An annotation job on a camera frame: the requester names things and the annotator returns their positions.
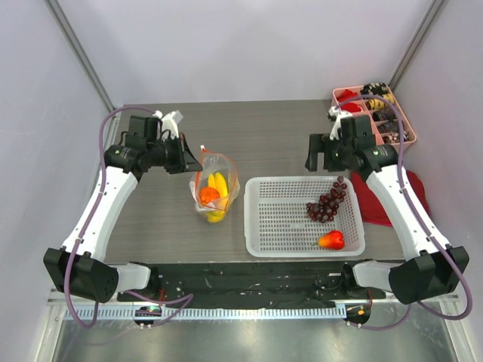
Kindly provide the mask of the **yellow toy banana bunch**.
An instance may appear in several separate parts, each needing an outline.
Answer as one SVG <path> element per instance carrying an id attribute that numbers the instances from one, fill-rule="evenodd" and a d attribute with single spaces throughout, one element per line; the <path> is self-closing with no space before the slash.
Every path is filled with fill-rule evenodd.
<path id="1" fill-rule="evenodd" d="M 228 186 L 224 176 L 219 172 L 209 175 L 208 186 L 215 188 L 220 193 L 220 198 L 210 203 L 214 205 L 214 208 L 207 213 L 208 222 L 217 223 L 222 221 L 224 216 L 226 215 L 229 196 Z"/>

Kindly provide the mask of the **clear zip bag orange zipper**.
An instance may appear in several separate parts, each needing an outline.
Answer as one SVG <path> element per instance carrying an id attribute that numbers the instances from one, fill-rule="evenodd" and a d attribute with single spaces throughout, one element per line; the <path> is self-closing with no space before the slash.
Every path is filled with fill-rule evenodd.
<path id="1" fill-rule="evenodd" d="M 230 157 L 209 151 L 204 146 L 200 149 L 202 171 L 192 177 L 189 188 L 195 211 L 209 223 L 219 223 L 238 197 L 238 168 Z"/>

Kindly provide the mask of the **orange toy pumpkin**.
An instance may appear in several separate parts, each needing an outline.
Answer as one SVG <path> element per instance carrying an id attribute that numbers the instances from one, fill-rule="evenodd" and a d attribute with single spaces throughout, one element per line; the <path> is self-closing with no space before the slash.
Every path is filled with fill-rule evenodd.
<path id="1" fill-rule="evenodd" d="M 206 186 L 199 190 L 198 197 L 202 205 L 209 205 L 212 201 L 220 198 L 220 193 L 212 187 Z"/>

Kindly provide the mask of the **dark red toy grapes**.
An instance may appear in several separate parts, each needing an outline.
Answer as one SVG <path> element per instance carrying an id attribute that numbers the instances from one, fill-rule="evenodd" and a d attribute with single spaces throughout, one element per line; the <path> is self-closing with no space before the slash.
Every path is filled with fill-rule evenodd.
<path id="1" fill-rule="evenodd" d="M 314 222 L 332 222 L 341 204 L 348 198 L 348 184 L 343 176 L 338 176 L 329 192 L 318 197 L 316 202 L 306 204 L 306 214 Z"/>

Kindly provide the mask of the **red toy pepper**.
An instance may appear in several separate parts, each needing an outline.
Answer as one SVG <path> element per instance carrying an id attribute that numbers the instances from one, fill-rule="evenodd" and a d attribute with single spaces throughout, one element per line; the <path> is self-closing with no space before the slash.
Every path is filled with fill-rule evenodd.
<path id="1" fill-rule="evenodd" d="M 343 233 L 338 230 L 333 230 L 321 236 L 313 245 L 323 249 L 342 250 L 346 243 Z"/>

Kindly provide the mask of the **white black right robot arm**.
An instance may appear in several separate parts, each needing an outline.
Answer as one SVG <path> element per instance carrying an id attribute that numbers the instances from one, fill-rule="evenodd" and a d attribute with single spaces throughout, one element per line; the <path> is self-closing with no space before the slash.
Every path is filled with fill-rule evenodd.
<path id="1" fill-rule="evenodd" d="M 420 203 L 401 164 L 401 155 L 388 144 L 378 145 L 367 116 L 343 116 L 335 121 L 334 133 L 309 137 L 305 167 L 318 168 L 318 155 L 330 172 L 357 173 L 383 206 L 401 243 L 400 265 L 366 261 L 352 267 L 340 282 L 345 295 L 359 297 L 368 287 L 392 293 L 410 305 L 455 291 L 458 285 L 472 303 L 463 273 L 469 264 L 464 247 L 452 247 Z"/>

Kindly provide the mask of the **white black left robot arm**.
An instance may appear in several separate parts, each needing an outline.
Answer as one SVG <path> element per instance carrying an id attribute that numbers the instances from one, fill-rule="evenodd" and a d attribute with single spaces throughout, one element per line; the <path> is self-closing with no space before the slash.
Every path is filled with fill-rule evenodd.
<path id="1" fill-rule="evenodd" d="M 58 291 L 99 303 L 127 290 L 154 300 L 161 283 L 151 267 L 140 262 L 104 262 L 112 230 L 131 193 L 152 167 L 169 174 L 198 172 L 202 166 L 190 152 L 176 110 L 151 117 L 133 115 L 124 139 L 103 154 L 103 164 L 91 199 L 61 248 L 46 251 L 43 262 Z"/>

